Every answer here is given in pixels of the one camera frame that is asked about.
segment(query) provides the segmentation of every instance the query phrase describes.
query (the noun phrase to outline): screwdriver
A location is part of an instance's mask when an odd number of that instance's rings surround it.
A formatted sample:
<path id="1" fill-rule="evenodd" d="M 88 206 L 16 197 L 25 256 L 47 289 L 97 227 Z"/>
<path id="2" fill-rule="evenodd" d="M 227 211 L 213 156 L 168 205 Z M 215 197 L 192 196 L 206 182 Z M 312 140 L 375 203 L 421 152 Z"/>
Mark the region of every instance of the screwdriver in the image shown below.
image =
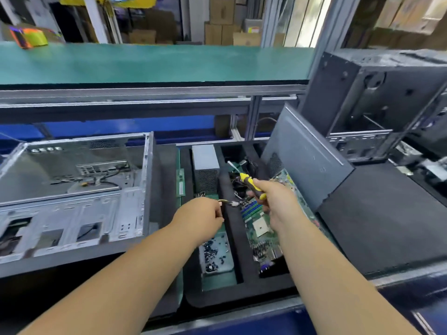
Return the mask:
<path id="1" fill-rule="evenodd" d="M 267 194 L 254 185 L 253 178 L 250 175 L 239 172 L 239 169 L 237 169 L 231 161 L 227 161 L 227 163 L 234 169 L 236 169 L 236 171 L 239 173 L 241 182 L 254 193 L 255 197 L 260 200 L 265 200 L 267 198 Z"/>

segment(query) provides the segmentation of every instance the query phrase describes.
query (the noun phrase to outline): power supply vent grille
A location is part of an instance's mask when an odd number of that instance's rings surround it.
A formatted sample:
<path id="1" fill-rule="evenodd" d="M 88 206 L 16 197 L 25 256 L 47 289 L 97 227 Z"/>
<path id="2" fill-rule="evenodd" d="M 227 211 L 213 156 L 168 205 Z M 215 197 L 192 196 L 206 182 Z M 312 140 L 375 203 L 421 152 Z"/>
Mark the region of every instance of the power supply vent grille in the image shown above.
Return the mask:
<path id="1" fill-rule="evenodd" d="M 282 169 L 284 169 L 284 165 L 281 162 L 281 159 L 278 157 L 276 153 L 272 154 L 272 157 L 268 163 L 269 167 L 269 175 L 270 177 L 274 177 L 277 175 Z"/>
<path id="2" fill-rule="evenodd" d="M 119 144 L 116 140 L 97 140 L 90 142 L 90 149 L 102 149 L 102 148 L 118 148 Z"/>
<path id="3" fill-rule="evenodd" d="M 218 169 L 204 169 L 195 171 L 196 191 L 204 191 L 207 195 L 217 194 Z"/>

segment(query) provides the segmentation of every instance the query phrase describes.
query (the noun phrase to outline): person's left hand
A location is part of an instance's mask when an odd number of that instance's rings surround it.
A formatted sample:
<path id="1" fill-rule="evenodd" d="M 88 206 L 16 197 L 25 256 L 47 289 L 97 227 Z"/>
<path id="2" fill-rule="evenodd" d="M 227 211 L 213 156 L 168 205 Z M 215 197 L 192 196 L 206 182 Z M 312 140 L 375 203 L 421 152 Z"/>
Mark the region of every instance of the person's left hand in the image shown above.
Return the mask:
<path id="1" fill-rule="evenodd" d="M 217 200 L 197 197 L 176 211 L 171 224 L 186 228 L 185 232 L 194 238 L 198 247 L 217 233 L 223 221 L 224 218 Z"/>

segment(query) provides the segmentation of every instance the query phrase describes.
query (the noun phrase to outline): green conveyor belt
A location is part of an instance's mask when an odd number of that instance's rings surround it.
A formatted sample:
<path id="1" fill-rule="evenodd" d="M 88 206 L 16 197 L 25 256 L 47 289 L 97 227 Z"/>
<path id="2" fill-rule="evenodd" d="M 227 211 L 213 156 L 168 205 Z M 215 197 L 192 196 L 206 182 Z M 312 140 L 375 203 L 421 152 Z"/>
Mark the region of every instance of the green conveyor belt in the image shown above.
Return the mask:
<path id="1" fill-rule="evenodd" d="M 305 80 L 313 48 L 0 42 L 0 84 Z"/>

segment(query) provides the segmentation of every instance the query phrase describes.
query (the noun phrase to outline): screwdriver handle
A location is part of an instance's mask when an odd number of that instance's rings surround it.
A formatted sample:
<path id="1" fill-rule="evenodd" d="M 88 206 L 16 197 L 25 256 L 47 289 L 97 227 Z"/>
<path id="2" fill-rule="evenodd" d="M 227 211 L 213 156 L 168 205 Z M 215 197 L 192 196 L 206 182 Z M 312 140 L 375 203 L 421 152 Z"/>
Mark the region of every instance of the screwdriver handle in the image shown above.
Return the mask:
<path id="1" fill-rule="evenodd" d="M 260 200 L 267 199 L 267 194 L 254 185 L 253 179 L 251 178 L 250 175 L 244 173 L 240 173 L 239 175 L 241 181 L 254 193 L 254 195 L 258 199 Z"/>

